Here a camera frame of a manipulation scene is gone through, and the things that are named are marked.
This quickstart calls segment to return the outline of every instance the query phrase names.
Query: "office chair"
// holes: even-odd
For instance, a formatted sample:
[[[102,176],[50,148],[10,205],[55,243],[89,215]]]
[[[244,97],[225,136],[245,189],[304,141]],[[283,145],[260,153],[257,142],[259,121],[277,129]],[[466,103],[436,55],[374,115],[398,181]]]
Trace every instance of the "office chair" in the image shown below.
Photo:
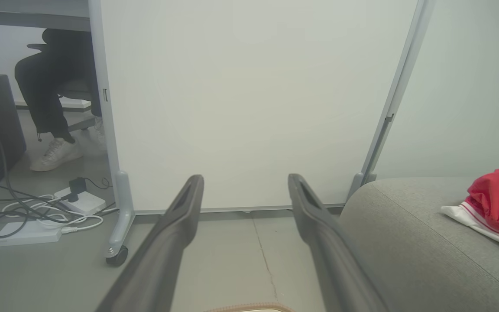
[[[43,52],[47,48],[47,44],[44,43],[30,43],[26,45],[30,49],[36,49]],[[85,101],[91,101],[91,93],[87,83],[84,79],[76,79],[63,83],[57,88],[57,94],[69,99],[79,99]],[[69,132],[75,130],[87,130],[88,127],[95,126],[95,116],[91,116],[86,120],[82,120],[79,123],[75,123],[69,126]]]

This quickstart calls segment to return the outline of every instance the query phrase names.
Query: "caster wheel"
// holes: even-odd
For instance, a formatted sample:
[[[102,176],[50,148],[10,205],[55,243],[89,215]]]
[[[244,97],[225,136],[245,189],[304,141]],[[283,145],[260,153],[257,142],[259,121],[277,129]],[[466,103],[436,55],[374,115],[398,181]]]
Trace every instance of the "caster wheel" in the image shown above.
[[[124,261],[126,261],[126,257],[128,257],[128,248],[125,246],[121,246],[119,249],[119,253],[117,253],[114,257],[106,257],[105,261],[107,264],[118,267],[121,266]]]

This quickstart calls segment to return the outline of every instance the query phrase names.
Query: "white cable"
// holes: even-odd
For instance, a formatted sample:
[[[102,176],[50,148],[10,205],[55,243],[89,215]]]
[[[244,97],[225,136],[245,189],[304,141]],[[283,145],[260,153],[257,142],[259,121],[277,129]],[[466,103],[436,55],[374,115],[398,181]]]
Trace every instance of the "white cable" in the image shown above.
[[[107,212],[111,212],[111,211],[118,211],[118,210],[119,210],[119,208],[116,208],[116,207],[115,207],[115,208],[113,208],[113,209],[107,209],[105,212],[107,213]]]
[[[61,199],[61,198],[55,198],[55,197],[54,197],[53,195],[51,195],[51,194],[46,194],[46,195],[42,195],[42,196],[39,196],[39,197],[49,197],[48,202],[50,202],[50,203],[53,203],[53,202],[55,202],[55,201],[57,201],[57,200]],[[33,200],[38,200],[38,199],[27,199],[27,200],[23,200],[22,202],[23,202],[23,203],[28,203],[28,202],[31,202],[31,201],[33,201]],[[17,202],[14,202],[14,203],[10,203],[10,204],[8,204],[7,206],[5,206],[5,207],[2,209],[2,211],[6,211],[6,209],[7,209],[7,208],[12,207],[12,206],[14,206],[14,205],[18,205],[18,204],[20,204],[18,201],[17,201]],[[54,207],[45,206],[45,204],[46,204],[46,202],[45,202],[45,201],[43,201],[43,202],[41,202],[41,203],[37,203],[37,204],[34,204],[34,205],[30,206],[30,208],[32,208],[32,209],[34,209],[34,210],[36,210],[36,209],[38,209],[38,208],[50,208],[50,209],[57,209],[57,208],[54,208]],[[22,216],[20,216],[20,215],[6,215],[6,217],[8,217],[8,218],[22,218]]]
[[[48,227],[61,227],[62,228],[61,229],[61,233],[62,234],[91,229],[91,228],[97,227],[98,225],[100,225],[101,223],[103,223],[103,217],[100,217],[99,215],[82,215],[81,213],[75,213],[75,214],[76,215],[81,215],[82,217],[80,217],[78,219],[74,219],[74,220],[72,220],[72,221],[70,221],[68,223],[63,223],[63,224],[49,224],[49,223],[45,223],[44,221],[39,220],[39,219],[38,219],[38,222],[40,222],[43,225],[46,225]],[[53,216],[62,217],[63,221],[68,221],[67,217],[65,217],[63,214],[52,214],[52,215],[50,214],[50,215],[48,215],[48,217],[53,217]],[[85,226],[85,227],[80,227],[80,228],[79,227],[67,227],[67,225],[76,224],[76,223],[82,223],[82,222],[86,221],[89,218],[98,219],[99,222],[97,222],[95,224],[92,224],[92,225]]]

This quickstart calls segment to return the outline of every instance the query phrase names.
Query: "floor crack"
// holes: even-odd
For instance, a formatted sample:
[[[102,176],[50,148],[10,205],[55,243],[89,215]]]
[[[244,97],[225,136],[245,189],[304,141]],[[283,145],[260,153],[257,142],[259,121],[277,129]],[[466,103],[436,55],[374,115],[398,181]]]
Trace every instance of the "floor crack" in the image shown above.
[[[271,279],[271,285],[273,286],[273,295],[275,296],[275,300],[279,302],[279,295],[277,295],[277,287],[275,286],[275,282],[273,281],[273,274],[269,269],[269,263],[267,263],[267,258],[265,257],[265,252],[263,251],[263,245],[261,244],[261,239],[259,238],[259,233],[257,232],[257,227],[255,225],[255,219],[253,219],[253,215],[251,219],[253,222],[253,228],[255,229],[255,234],[257,235],[257,241],[259,242],[259,248],[261,248],[261,254],[263,255],[263,260],[265,261],[265,267],[267,268],[267,272],[269,272],[269,279]]]

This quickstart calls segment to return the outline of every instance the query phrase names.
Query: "cable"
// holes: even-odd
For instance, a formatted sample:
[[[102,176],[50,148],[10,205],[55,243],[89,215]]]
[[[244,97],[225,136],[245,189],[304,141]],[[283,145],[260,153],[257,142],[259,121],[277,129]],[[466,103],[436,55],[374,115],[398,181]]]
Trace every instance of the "cable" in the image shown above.
[[[3,147],[3,144],[1,143],[1,140],[0,140],[0,151],[1,151],[1,155],[2,155],[2,163],[3,163],[3,175],[4,175],[4,179],[5,179],[5,182],[6,182],[6,189],[9,191],[10,195],[12,196],[12,198],[14,200],[16,200],[16,203],[12,203],[10,205],[7,205],[5,208],[3,208],[3,211],[0,211],[0,216],[2,215],[7,215],[8,217],[24,217],[24,221],[22,222],[22,225],[20,225],[20,227],[18,229],[16,229],[16,231],[13,231],[12,233],[9,233],[7,235],[0,235],[0,238],[5,238],[5,237],[10,237],[11,235],[15,235],[16,233],[18,233],[20,230],[22,230],[24,228],[24,226],[26,225],[26,222],[28,221],[29,218],[32,218],[33,216],[30,216],[30,213],[34,213],[34,214],[37,214],[39,215],[41,218],[45,219],[45,220],[49,220],[49,221],[53,221],[53,222],[56,222],[56,223],[63,223],[63,226],[66,226],[66,225],[71,225],[71,224],[75,224],[75,223],[81,223],[83,221],[86,221],[88,218],[96,218],[96,219],[99,219],[99,222],[96,223],[96,224],[93,224],[93,225],[89,225],[87,227],[64,227],[63,230],[62,230],[62,233],[65,232],[65,233],[71,233],[72,231],[79,231],[79,230],[83,230],[83,229],[91,229],[93,227],[96,227],[98,225],[100,225],[101,223],[103,223],[103,218],[99,215],[82,215],[82,214],[79,214],[79,213],[75,213],[73,211],[66,211],[64,209],[61,209],[61,208],[58,208],[56,205],[54,206],[51,202],[52,201],[55,201],[56,203],[61,200],[61,198],[53,198],[53,196],[51,195],[52,199],[51,200],[45,200],[43,199],[42,197],[44,197],[44,195],[42,197],[34,197],[34,196],[31,196],[31,199],[28,199],[26,200],[26,202],[29,202],[29,201],[32,201],[32,200],[41,200],[47,204],[50,204],[50,206],[47,206],[47,205],[44,205],[44,204],[35,204],[33,205],[32,207],[26,205],[26,203],[24,201],[22,201],[22,199],[20,199],[16,193],[21,193],[22,192],[15,192],[15,190],[11,187],[10,185],[10,179],[9,179],[9,174],[8,174],[8,168],[7,168],[7,163],[6,163],[6,155],[5,155],[5,151],[4,151],[4,147]],[[102,180],[102,183],[106,186],[104,189],[106,188],[109,188],[111,187],[109,185],[109,181],[107,179],[104,178],[105,181],[107,181],[107,184],[105,184],[105,182],[103,182]],[[19,204],[21,207],[17,207],[17,208],[14,208],[12,211],[5,211],[6,208],[14,205],[14,204]],[[106,209],[108,209],[109,207],[111,207],[113,204],[103,208],[101,211],[104,211]],[[26,213],[22,214],[22,213],[18,213],[16,210],[17,209],[24,209],[26,211]],[[39,211],[37,211],[35,208],[48,208],[48,210],[45,212],[45,213],[40,213]],[[69,214],[72,214],[72,215],[80,215],[81,217],[77,218],[77,219],[73,219],[72,221],[69,221],[67,219],[67,217],[65,217],[65,215],[63,214],[52,214],[52,215],[47,215],[48,211],[50,209],[55,209],[55,210],[60,210],[60,211],[65,211]],[[62,217],[63,219],[59,220],[59,219],[54,219],[52,218],[53,217]],[[40,217],[33,217],[33,219],[37,219],[39,222],[42,222],[40,219]]]
[[[115,202],[112,202],[107,207],[105,207],[105,208],[101,209],[100,211],[96,212],[95,215],[100,214],[100,213],[106,211],[107,209],[111,208],[111,206],[113,206],[114,204],[115,204]],[[110,212],[117,211],[117,210],[119,210],[119,208],[113,208],[113,209],[110,210]]]
[[[111,213],[113,213],[115,211],[118,211],[118,210],[119,210],[119,208],[111,209],[111,210],[106,211],[105,213],[102,213],[102,214],[99,214],[99,215],[102,216],[102,217],[105,217],[106,215],[109,215],[109,214],[111,214]]]
[[[34,213],[34,214],[37,214],[37,215],[43,215],[44,219],[47,219],[47,220],[50,220],[50,221],[53,221],[53,222],[66,223],[65,221],[61,221],[61,220],[58,220],[58,219],[53,219],[53,218],[51,218],[50,216],[48,216],[46,214],[42,214],[39,211],[36,211],[35,209],[30,208],[30,206],[26,205],[24,202],[22,202],[22,200],[20,200],[20,198],[15,194],[13,188],[10,186],[10,179],[9,179],[9,174],[8,174],[8,168],[7,168],[7,165],[6,165],[5,150],[3,148],[3,144],[1,143],[1,140],[0,140],[0,150],[1,150],[2,163],[3,163],[3,175],[4,175],[4,178],[5,178],[7,189],[9,190],[9,193],[12,196],[12,198],[14,198],[14,200],[16,200],[26,210],[26,217],[24,217],[24,221],[22,222],[22,225],[20,225],[20,227],[18,229],[16,229],[16,231],[14,231],[14,232],[12,232],[12,233],[10,233],[8,235],[0,235],[0,238],[5,238],[5,237],[9,237],[11,235],[15,235],[20,230],[22,230],[22,228],[26,225],[26,222],[28,221],[30,213]]]
[[[5,186],[1,186],[1,185],[0,185],[0,188],[8,190],[8,188],[6,188]],[[15,193],[18,193],[18,194],[22,194],[22,195],[29,196],[29,197],[27,197],[27,198],[20,198],[20,199],[38,199],[38,200],[40,200],[40,201],[42,201],[42,202],[45,202],[45,203],[46,203],[46,204],[48,204],[48,205],[50,205],[50,204],[51,204],[49,201],[45,200],[44,198],[37,197],[37,196],[34,196],[34,195],[32,195],[32,194],[28,194],[28,193],[20,192],[20,191],[18,191],[18,190],[13,190],[13,191],[14,191]],[[9,200],[6,200],[6,199],[5,199],[5,200],[2,200],[2,199],[1,199],[1,201],[2,201],[2,202],[9,202],[9,201],[11,201],[11,200],[14,200],[14,199],[9,199]]]
[[[91,182],[95,187],[97,187],[98,189],[108,189],[108,188],[112,188],[113,186],[109,183],[109,180],[107,180],[106,178],[101,178],[101,183],[103,184],[103,186],[105,187],[101,187],[97,184],[95,184],[95,182],[93,182],[92,180],[90,180],[89,178],[82,178],[82,179],[85,179],[85,180],[88,180],[89,182]]]

